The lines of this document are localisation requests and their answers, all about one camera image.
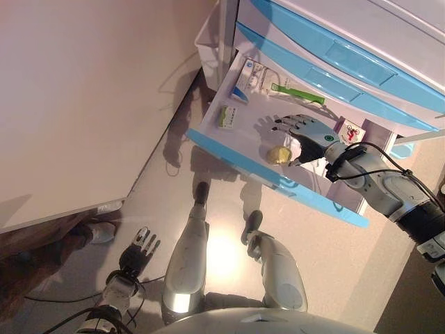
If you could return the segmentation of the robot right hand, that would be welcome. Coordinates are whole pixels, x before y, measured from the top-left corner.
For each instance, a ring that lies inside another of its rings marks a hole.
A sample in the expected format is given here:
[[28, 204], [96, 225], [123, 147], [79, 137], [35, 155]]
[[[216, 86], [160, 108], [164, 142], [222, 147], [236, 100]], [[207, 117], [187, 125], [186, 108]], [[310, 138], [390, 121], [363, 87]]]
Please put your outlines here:
[[290, 115], [274, 121], [273, 131], [283, 132], [300, 144], [300, 156], [289, 165], [299, 166], [325, 156], [327, 149], [339, 143], [338, 134], [324, 123], [308, 115]]

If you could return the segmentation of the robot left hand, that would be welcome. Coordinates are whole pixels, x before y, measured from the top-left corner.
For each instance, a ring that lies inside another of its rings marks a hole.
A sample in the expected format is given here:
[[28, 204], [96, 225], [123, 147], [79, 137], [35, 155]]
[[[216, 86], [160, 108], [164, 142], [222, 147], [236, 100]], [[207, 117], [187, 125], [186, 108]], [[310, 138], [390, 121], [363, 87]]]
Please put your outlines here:
[[119, 259], [120, 270], [137, 278], [153, 258], [161, 240], [148, 227], [142, 227]]

